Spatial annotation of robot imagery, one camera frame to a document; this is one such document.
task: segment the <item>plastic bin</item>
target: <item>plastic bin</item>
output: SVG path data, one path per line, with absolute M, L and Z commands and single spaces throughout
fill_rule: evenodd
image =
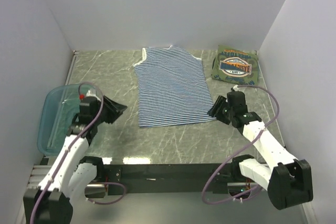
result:
M 37 147 L 47 156 L 57 156 L 62 149 L 72 118 L 79 112 L 79 84 L 53 89 L 46 97 L 37 138 Z M 81 93 L 91 87 L 82 85 Z

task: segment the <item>folded green t-shirt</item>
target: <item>folded green t-shirt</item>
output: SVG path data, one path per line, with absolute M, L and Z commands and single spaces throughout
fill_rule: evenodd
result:
M 231 47 L 219 46 L 212 64 L 211 78 L 234 84 L 257 85 L 258 56 Z

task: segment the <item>white wall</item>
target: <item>white wall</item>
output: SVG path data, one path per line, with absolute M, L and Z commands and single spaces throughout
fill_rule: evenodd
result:
M 0 216 L 14 223 L 37 150 L 46 94 L 72 52 L 44 0 L 0 0 Z
M 74 49 L 259 49 L 285 0 L 46 0 Z
M 259 54 L 286 145 L 312 166 L 319 223 L 336 223 L 335 41 L 335 0 L 286 0 Z

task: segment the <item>striped shirt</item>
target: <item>striped shirt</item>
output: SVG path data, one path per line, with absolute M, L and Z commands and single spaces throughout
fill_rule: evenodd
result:
M 202 60 L 184 49 L 143 48 L 134 64 L 139 85 L 139 127 L 201 123 L 213 120 L 213 106 Z

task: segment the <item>marble tabletop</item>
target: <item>marble tabletop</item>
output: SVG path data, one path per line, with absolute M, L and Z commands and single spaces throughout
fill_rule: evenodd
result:
M 206 82 L 213 101 L 226 96 L 233 84 L 211 79 L 216 50 L 189 50 L 202 58 Z M 231 125 L 219 121 L 182 126 L 139 128 L 138 83 L 133 64 L 142 58 L 141 50 L 78 51 L 70 73 L 69 84 L 90 81 L 115 102 L 128 106 L 112 125 L 101 124 L 87 155 L 105 158 L 113 164 L 184 164 L 221 163 L 240 149 L 247 140 Z M 265 87 L 262 73 L 259 85 Z M 269 96 L 262 90 L 245 88 L 249 111 L 255 111 L 264 122 L 274 116 Z M 277 122 L 269 131 L 283 145 Z M 242 154 L 262 157 L 254 147 Z

